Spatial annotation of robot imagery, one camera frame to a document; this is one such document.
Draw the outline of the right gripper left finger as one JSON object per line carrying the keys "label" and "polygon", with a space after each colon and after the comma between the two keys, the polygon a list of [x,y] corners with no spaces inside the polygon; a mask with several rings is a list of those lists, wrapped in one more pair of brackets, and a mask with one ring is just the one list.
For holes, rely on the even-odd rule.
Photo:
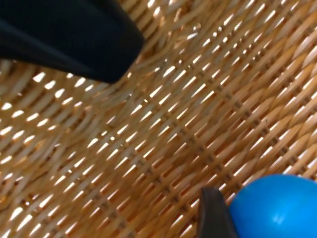
{"label": "right gripper left finger", "polygon": [[116,83],[145,38],[115,0],[3,0],[0,56]]}

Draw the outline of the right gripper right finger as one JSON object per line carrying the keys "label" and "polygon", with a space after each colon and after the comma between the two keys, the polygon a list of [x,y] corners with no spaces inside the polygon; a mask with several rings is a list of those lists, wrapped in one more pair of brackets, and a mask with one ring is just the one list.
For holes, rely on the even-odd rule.
{"label": "right gripper right finger", "polygon": [[238,237],[221,192],[214,187],[203,187],[199,202],[199,237]]}

